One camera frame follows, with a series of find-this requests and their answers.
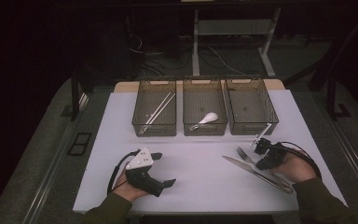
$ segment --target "fork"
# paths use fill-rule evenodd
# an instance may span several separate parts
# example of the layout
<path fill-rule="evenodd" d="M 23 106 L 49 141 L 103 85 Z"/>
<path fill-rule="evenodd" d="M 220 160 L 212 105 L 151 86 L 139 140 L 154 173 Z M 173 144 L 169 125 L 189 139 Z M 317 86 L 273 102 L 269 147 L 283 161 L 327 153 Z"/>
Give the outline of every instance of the fork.
<path fill-rule="evenodd" d="M 246 153 L 242 150 L 242 148 L 238 147 L 238 148 L 237 148 L 237 152 L 238 152 L 238 154 L 240 154 L 241 158 L 242 158 L 245 162 L 251 163 L 251 164 L 255 165 L 255 162 L 252 161 L 252 158 L 250 158 L 250 157 L 248 156 L 248 154 L 246 154 Z M 290 187 L 290 184 L 287 183 L 284 179 L 282 179 L 282 178 L 278 177 L 277 175 L 275 175 L 275 174 L 269 172 L 268 170 L 264 170 L 264 172 L 266 172 L 266 173 L 269 174 L 269 175 L 272 175 L 275 179 L 277 179 L 278 181 L 280 181 L 280 182 L 281 182 L 282 184 L 284 184 L 286 187 Z"/>

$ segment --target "sleeve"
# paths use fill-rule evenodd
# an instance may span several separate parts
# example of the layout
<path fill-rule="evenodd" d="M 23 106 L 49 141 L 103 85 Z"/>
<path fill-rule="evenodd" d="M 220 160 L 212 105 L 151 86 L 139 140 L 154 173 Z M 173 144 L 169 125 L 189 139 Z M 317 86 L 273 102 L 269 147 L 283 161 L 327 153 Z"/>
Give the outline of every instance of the sleeve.
<path fill-rule="evenodd" d="M 334 197 L 318 177 L 294 184 L 302 223 L 358 223 L 355 212 Z"/>
<path fill-rule="evenodd" d="M 82 224 L 124 224 L 126 216 L 132 208 L 132 203 L 110 193 L 100 206 L 90 209 L 81 219 Z"/>

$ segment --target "person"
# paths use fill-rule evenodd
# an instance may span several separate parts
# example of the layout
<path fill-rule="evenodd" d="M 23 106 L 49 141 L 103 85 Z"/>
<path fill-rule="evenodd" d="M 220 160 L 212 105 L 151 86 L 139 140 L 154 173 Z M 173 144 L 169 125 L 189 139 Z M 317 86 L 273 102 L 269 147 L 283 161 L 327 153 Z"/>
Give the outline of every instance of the person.
<path fill-rule="evenodd" d="M 299 217 L 302 223 L 357 223 L 356 213 L 334 197 L 313 168 L 298 156 L 287 153 L 283 163 L 270 170 L 281 173 L 294 182 Z M 127 223 L 126 216 L 132 202 L 148 193 L 127 182 L 125 170 L 118 177 L 115 187 L 100 206 L 90 209 L 81 220 L 83 224 Z"/>

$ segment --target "knife blade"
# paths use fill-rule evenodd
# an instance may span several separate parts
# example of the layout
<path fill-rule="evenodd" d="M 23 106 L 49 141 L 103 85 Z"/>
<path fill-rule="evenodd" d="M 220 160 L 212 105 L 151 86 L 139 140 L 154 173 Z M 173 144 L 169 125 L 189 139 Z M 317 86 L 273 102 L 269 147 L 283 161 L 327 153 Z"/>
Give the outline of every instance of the knife blade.
<path fill-rule="evenodd" d="M 231 161 L 232 163 L 236 164 L 237 166 L 239 166 L 240 168 L 242 168 L 243 170 L 251 173 L 252 175 L 255 175 L 257 177 L 259 177 L 260 179 L 266 181 L 267 183 L 269 183 L 270 185 L 274 186 L 275 188 L 277 189 L 280 189 L 282 190 L 283 192 L 286 192 L 286 193 L 293 193 L 293 189 L 289 188 L 289 187 L 286 187 L 286 186 L 283 186 L 263 175 L 261 175 L 260 173 L 258 173 L 257 171 L 255 171 L 252 166 L 250 166 L 249 164 L 245 163 L 245 162 L 242 162 L 242 161 L 238 161 L 234 158 L 231 158 L 231 157 L 228 157 L 228 156 L 223 156 L 223 158 L 225 158 L 226 160 L 228 161 Z"/>

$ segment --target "transparent gray container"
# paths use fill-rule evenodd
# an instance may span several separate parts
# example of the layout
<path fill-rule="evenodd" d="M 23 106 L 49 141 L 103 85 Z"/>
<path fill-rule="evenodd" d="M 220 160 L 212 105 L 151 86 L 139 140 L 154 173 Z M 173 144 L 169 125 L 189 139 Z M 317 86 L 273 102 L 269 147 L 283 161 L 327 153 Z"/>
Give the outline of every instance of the transparent gray container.
<path fill-rule="evenodd" d="M 224 135 L 227 115 L 220 77 L 184 77 L 183 109 L 185 136 Z M 210 112 L 218 119 L 192 129 Z"/>
<path fill-rule="evenodd" d="M 269 123 L 272 134 L 279 120 L 263 79 L 226 76 L 224 92 L 231 134 L 259 134 Z"/>
<path fill-rule="evenodd" d="M 141 79 L 132 126 L 138 137 L 176 136 L 175 77 Z"/>

